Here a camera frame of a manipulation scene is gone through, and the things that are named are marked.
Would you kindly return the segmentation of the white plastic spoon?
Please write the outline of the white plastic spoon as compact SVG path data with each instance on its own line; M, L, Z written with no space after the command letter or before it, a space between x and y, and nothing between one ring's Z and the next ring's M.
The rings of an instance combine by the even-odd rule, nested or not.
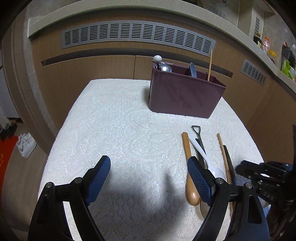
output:
M223 171L211 165L210 159L208 158L202 147L199 145L199 143L196 141L196 139L192 135L189 135L189 140L192 143L192 145L196 148L198 153L203 157L207 169L213 174L213 176L215 178L222 178L226 181L226 176L223 173Z

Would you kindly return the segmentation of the wooden spoon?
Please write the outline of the wooden spoon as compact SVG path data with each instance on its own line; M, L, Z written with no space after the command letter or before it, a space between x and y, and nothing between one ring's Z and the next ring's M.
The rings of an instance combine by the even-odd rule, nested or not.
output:
M189 143L189 136L187 132L183 132L181 134L182 141L183 141L183 147L185 151L185 156L187 160L187 179L186 179L186 185L185 185L185 195L187 202L191 206L197 206L200 203L200 195L196 189L196 186L192 180L191 174L189 172L190 168L190 158L191 158L191 149L190 149L190 143Z

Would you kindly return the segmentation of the long black plastic spoon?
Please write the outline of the long black plastic spoon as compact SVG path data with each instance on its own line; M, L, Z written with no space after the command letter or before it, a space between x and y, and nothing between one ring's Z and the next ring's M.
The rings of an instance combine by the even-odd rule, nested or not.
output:
M236 174L235 174L235 171L234 171L234 168L233 168L233 164L232 164L228 149L227 149L226 145L224 145L223 147L224 147L224 151L225 151L225 155L226 155L226 160L227 160L227 163L228 163L228 168L229 168L232 184L236 185L237 184Z

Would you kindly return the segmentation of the wooden chopstick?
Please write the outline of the wooden chopstick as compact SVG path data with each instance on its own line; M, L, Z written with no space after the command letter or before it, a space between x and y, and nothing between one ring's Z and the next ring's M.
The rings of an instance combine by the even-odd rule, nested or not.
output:
M210 61L209 61L209 69L208 69L208 76L207 76L207 81L210 81L210 75L211 75L211 67L212 67L212 54L213 50L210 50Z
M228 184L232 184L230 169L229 169L229 165L228 165L228 162L227 162L226 153L225 153L225 150L224 150L224 145L223 145L223 142L222 142L221 135L219 133L217 133L217 138L218 138L218 142L219 142L220 149L221 149L222 156L223 156L223 160L224 160L224 166L225 166L225 171L226 171L227 182L228 182Z

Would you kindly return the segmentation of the black shovel-shaped spoon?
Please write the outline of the black shovel-shaped spoon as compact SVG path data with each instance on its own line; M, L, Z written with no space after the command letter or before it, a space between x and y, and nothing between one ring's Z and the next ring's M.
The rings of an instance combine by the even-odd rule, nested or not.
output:
M201 139L201 127L200 126L191 126L192 130L195 132L195 134L197 135L196 141L199 143L199 145L201 146L202 150L205 152L205 148Z

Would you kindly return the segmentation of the white lace tablecloth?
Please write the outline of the white lace tablecloth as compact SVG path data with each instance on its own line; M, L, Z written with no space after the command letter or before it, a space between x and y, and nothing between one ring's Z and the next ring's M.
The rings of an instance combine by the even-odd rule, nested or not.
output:
M106 240L192 240L203 218L185 197L181 134L201 138L211 164L224 170L218 136L232 164L263 161L249 132L224 99L208 119L154 113L149 81L92 80L72 106L51 148L41 187L70 183L106 155L111 170L89 209Z

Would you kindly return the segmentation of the maroon plastic utensil holder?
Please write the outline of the maroon plastic utensil holder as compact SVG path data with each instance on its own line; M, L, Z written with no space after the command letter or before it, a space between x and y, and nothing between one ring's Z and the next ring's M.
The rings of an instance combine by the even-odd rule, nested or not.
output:
M197 71L197 77L189 75L189 68L170 64L172 72L157 69L152 63L149 87L149 109L155 113L178 114L198 118L210 118L226 85L216 77Z

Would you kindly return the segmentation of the light blue plastic spoon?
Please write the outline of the light blue plastic spoon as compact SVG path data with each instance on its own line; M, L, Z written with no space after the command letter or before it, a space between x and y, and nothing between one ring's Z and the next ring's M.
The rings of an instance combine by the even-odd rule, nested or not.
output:
M190 66L189 66L189 75L191 77L194 77L194 78L197 78L197 72L196 72L196 67L194 65L194 63L190 63Z

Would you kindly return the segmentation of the green vegetable bag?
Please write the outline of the green vegetable bag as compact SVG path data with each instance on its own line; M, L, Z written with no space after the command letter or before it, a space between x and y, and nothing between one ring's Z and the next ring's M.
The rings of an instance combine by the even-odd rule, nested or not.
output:
M288 60L283 61L281 71L291 80L295 80L295 70L292 66L290 66L290 62Z

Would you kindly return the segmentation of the silver metal spoon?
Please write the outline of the silver metal spoon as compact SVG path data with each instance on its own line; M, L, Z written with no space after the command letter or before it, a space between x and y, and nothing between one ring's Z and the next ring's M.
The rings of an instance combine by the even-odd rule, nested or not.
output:
M168 64L168 63L165 63L165 62L161 62L159 64L159 69L163 72L170 72L172 73L172 68L171 66Z

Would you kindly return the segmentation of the yellow lid jar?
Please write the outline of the yellow lid jar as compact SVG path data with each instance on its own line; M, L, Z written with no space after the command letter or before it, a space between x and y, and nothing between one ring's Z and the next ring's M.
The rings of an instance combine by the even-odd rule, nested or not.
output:
M268 52L267 52L267 55L269 56L269 58L271 59L271 61L275 64L275 60L277 58L276 52L274 52L273 50L269 49Z

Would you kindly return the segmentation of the black utensil rack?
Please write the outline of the black utensil rack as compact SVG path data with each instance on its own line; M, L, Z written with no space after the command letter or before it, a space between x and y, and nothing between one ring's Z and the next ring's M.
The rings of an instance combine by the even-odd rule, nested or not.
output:
M284 60L290 60L292 53L290 47L287 47L286 45L282 45L282 50L281 50L281 56L283 57Z

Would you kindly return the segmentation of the white round-top utensil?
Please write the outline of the white round-top utensil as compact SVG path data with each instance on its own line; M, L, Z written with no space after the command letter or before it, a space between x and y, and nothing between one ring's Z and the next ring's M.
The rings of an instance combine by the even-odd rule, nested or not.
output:
M155 63L157 65L157 69L160 70L160 64L162 62L162 57L160 55L155 55L153 57L153 63Z

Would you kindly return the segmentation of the orange cap bottle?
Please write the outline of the orange cap bottle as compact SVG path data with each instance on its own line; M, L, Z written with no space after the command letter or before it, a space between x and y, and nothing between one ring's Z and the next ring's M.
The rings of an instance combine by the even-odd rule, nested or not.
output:
M264 53L268 53L269 51L269 48L270 48L270 44L269 44L269 37L265 36L263 41L262 41L262 44L261 44L261 49Z

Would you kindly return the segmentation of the long grey vent grille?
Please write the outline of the long grey vent grille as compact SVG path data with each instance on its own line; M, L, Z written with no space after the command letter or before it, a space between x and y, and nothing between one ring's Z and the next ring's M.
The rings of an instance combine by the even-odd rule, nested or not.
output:
M61 49L102 42L160 44L210 56L216 41L200 33L150 21L103 21L79 25L61 32Z

